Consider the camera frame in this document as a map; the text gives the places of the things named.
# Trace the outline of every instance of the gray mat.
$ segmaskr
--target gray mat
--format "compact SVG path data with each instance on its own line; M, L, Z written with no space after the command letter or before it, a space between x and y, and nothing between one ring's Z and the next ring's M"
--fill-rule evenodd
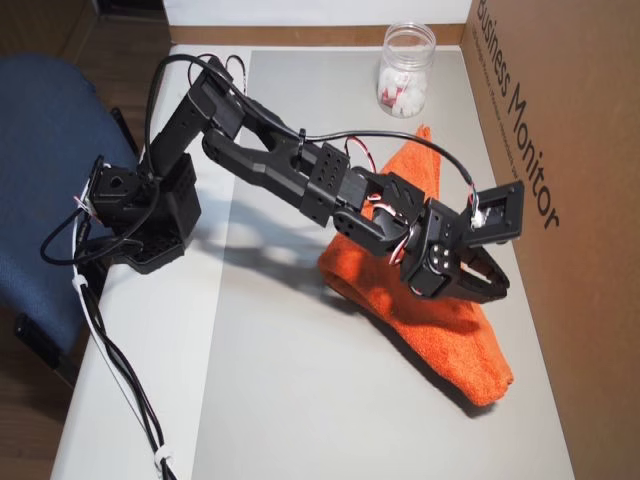
M490 187L460 53L437 53L427 107L410 120L376 104L377 59L372 52L254 52L249 94L309 134L414 131L425 122L476 183ZM256 145L248 135L242 143ZM380 164L400 146L368 143ZM445 165L442 176L443 199L461 209L464 183ZM315 263L333 234L236 181L226 249L211 247L225 266L193 478L573 478L512 248L493 249L511 294L485 311L516 383L480 411L397 337L323 287Z

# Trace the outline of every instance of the robotic arm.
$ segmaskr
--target robotic arm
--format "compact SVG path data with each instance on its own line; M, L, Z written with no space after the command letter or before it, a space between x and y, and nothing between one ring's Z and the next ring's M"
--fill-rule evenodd
M469 202L458 214L433 198L425 201L423 191L398 175L352 168L349 157L329 143L305 141L304 130L287 135L276 115L231 90L232 78L217 58L208 63L217 74L203 69L152 142L150 165L132 172L96 162L88 198L116 234L130 230L157 198L130 241L113 252L115 262L150 273L184 254L201 213L185 149L203 132L202 148L211 160L317 224L325 227L332 218L339 233L376 256L404 248L401 278L415 295L478 303L506 296L509 280L483 245L520 235L522 182L479 192L476 205ZM242 127L266 150L236 144ZM374 209L369 219L362 208L374 195L389 208Z

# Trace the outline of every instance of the mounting hole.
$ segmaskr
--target mounting hole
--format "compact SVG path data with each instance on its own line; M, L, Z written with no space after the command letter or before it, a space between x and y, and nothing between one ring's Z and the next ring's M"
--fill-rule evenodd
M119 186L122 185L122 179L120 177L113 177L111 179L111 182L109 183L109 185L111 186L111 188L118 188Z

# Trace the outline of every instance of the orange towel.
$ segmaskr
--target orange towel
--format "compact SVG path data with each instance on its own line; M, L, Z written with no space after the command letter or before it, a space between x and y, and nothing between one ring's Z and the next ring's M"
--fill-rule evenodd
M431 139L427 127L419 136ZM440 155L413 142L382 170L393 171L439 197ZM369 218L371 205L363 214ZM458 387L475 405L501 398L513 374L491 325L478 304L452 298L421 300L400 281L400 268L388 257L374 257L343 235L336 235L318 260L331 288L366 308L396 332L439 375Z

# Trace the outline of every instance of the glass jar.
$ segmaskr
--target glass jar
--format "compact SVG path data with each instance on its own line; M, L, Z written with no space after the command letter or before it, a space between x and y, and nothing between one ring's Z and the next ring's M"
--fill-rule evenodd
M385 112L400 118L420 113L435 47L436 36L425 25L407 22L388 28L378 75L378 102Z

